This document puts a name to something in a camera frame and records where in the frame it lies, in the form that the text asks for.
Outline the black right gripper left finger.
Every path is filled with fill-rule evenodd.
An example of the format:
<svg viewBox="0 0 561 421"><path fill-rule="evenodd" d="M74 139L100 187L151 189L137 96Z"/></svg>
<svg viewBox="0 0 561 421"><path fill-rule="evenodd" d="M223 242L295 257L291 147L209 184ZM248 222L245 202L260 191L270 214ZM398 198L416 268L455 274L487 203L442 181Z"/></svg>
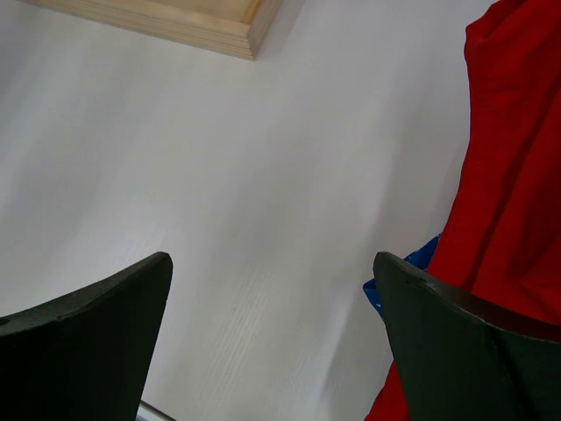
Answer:
<svg viewBox="0 0 561 421"><path fill-rule="evenodd" d="M157 252L1 318L3 420L133 420L171 287Z"/></svg>

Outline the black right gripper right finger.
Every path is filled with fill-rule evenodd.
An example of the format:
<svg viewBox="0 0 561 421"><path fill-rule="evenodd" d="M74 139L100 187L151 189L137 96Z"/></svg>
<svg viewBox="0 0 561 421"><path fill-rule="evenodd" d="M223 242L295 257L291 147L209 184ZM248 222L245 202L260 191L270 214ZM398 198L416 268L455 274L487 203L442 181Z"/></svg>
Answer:
<svg viewBox="0 0 561 421"><path fill-rule="evenodd" d="M560 329L489 303L388 252L373 262L413 420L558 420Z"/></svg>

